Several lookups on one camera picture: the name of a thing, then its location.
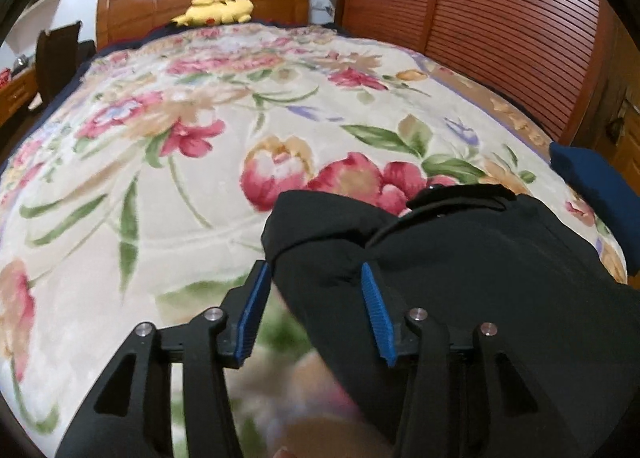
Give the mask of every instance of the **finger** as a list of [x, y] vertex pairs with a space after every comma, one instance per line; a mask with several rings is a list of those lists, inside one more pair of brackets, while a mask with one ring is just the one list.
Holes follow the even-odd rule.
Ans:
[[296, 458], [296, 455], [291, 453], [286, 447], [282, 447], [273, 458]]

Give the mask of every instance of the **floral bedspread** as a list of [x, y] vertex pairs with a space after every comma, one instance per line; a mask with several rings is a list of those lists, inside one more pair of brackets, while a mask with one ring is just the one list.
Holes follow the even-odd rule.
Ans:
[[[243, 282], [288, 189], [402, 214], [430, 183], [502, 183], [544, 201], [625, 282], [620, 247], [548, 167], [548, 143], [480, 85], [328, 29], [190, 29], [112, 53], [2, 175], [2, 394], [53, 456], [137, 323], [183, 323]], [[277, 445], [288, 421], [357, 419], [310, 350], [272, 294], [254, 356], [228, 379], [246, 456]]]

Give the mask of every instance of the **black chair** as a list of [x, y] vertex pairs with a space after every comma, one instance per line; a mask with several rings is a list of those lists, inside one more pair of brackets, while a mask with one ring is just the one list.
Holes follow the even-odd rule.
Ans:
[[36, 82], [47, 105], [73, 79], [78, 68], [78, 35], [82, 22], [42, 31], [36, 45]]
[[78, 43], [78, 57], [76, 58], [76, 65], [79, 67], [84, 63], [84, 61], [89, 61], [94, 57], [95, 54], [95, 42], [93, 40]]

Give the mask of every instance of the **black fabric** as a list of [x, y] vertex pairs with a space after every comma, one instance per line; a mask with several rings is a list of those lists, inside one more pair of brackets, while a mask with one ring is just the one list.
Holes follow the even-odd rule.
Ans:
[[[487, 189], [462, 192], [486, 198]], [[425, 193], [421, 206], [451, 193]], [[544, 204], [495, 193], [502, 211], [462, 210], [367, 245], [402, 219], [346, 197], [290, 191], [278, 198], [262, 243], [292, 313], [389, 440], [406, 375], [377, 353], [360, 289], [365, 261], [375, 261], [409, 305], [449, 326], [497, 324], [590, 456], [640, 385], [640, 293], [615, 282], [596, 250]]]

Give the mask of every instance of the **yellow plush toy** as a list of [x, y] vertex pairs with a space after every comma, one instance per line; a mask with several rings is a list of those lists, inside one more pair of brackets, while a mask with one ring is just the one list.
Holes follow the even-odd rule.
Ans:
[[245, 23], [253, 10], [251, 0], [192, 0], [187, 12], [172, 22], [192, 26]]

